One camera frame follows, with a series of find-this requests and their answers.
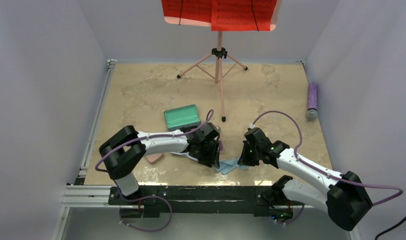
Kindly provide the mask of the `blue cloth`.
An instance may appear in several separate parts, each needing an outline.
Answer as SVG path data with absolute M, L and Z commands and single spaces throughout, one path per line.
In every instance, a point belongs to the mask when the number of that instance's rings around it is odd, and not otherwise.
M 220 161 L 219 162 L 219 167 L 215 168 L 217 173 L 221 173 L 223 175 L 227 175 L 231 171 L 235 169 L 241 169 L 241 170 L 248 170 L 250 167 L 246 165 L 239 165 L 238 164 L 239 158 L 233 158 L 225 161 Z

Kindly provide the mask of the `grey glasses case green lining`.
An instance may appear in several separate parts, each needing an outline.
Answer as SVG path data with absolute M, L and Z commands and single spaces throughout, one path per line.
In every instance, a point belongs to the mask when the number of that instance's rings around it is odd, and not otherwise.
M 196 127 L 201 124 L 198 108 L 195 104 L 166 110 L 163 115 L 169 132 L 181 128 Z

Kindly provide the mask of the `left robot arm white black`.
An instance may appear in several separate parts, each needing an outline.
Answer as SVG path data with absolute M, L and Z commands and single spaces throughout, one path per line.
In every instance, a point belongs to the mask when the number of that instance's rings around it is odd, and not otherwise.
M 120 197 L 129 205 L 140 199 L 133 169 L 148 155 L 186 153 L 201 165 L 219 168 L 220 132 L 211 122 L 171 132 L 148 133 L 127 125 L 98 149 L 110 179 L 120 188 Z

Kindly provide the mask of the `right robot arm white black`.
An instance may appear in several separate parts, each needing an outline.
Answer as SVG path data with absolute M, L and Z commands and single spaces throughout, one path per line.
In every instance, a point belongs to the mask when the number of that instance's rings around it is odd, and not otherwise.
M 304 182 L 284 175 L 273 186 L 271 196 L 279 204 L 287 200 L 312 206 L 328 214 L 341 229 L 352 231 L 373 207 L 361 180 L 352 171 L 341 173 L 325 168 L 277 140 L 271 142 L 258 127 L 244 134 L 239 165 L 257 166 L 260 162 L 287 171 Z

